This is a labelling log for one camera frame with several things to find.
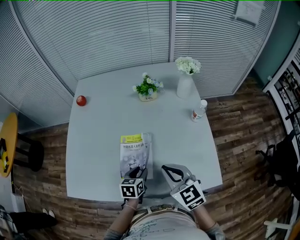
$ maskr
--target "small flower pot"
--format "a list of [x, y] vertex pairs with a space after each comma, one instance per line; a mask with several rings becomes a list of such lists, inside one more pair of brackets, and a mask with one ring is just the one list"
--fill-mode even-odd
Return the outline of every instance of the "small flower pot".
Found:
[[139, 94], [139, 99], [142, 102], [149, 102], [149, 101], [152, 101], [152, 100], [156, 99], [157, 97], [158, 97], [158, 93], [157, 92], [153, 92], [151, 95], [142, 95], [142, 94]]

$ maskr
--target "white vase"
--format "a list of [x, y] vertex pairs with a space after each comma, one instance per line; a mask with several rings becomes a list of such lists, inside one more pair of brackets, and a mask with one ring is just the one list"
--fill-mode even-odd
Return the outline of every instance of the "white vase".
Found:
[[188, 96], [191, 93], [192, 86], [193, 86], [192, 75], [181, 73], [178, 86], [177, 86], [177, 96], [183, 99], [188, 98]]
[[139, 94], [139, 99], [142, 102], [149, 102], [149, 101], [152, 101], [152, 100], [156, 99], [157, 97], [158, 97], [158, 93], [157, 92], [153, 92], [151, 95], [142, 95], [142, 94]]

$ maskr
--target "red apple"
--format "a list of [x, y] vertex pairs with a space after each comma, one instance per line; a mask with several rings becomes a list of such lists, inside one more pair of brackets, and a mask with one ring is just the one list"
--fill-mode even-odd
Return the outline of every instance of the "red apple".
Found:
[[76, 99], [76, 103], [77, 103], [79, 106], [84, 106], [84, 105], [86, 105], [86, 98], [85, 98], [85, 96], [78, 96], [78, 98]]

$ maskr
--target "white table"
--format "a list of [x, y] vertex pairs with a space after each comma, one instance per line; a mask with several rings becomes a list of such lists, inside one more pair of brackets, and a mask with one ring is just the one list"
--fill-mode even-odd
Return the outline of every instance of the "white table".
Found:
[[[142, 73], [163, 81], [165, 93], [142, 102], [132, 86]], [[147, 181], [148, 194], [168, 192], [162, 178], [163, 164], [185, 165], [208, 189], [222, 184], [221, 171], [206, 115], [191, 120], [200, 103], [196, 87], [188, 99], [176, 95], [179, 73], [174, 63], [144, 65], [88, 77], [79, 81], [67, 136], [66, 178], [70, 197], [122, 201], [120, 182], [120, 136], [152, 133], [154, 180]], [[76, 104], [87, 97], [84, 107]]]

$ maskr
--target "potted plant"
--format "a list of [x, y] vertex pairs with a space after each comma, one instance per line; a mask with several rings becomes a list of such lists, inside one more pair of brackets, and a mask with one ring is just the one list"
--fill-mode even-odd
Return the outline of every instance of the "potted plant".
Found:
[[133, 86], [133, 91], [138, 92], [139, 99], [148, 102], [158, 97], [157, 91], [164, 87], [162, 82], [153, 80], [147, 73], [142, 74], [143, 82], [138, 86]]
[[192, 75], [200, 72], [201, 63], [190, 57], [180, 57], [176, 59], [176, 65], [180, 71], [180, 78], [177, 86], [177, 96], [187, 98], [192, 89]]

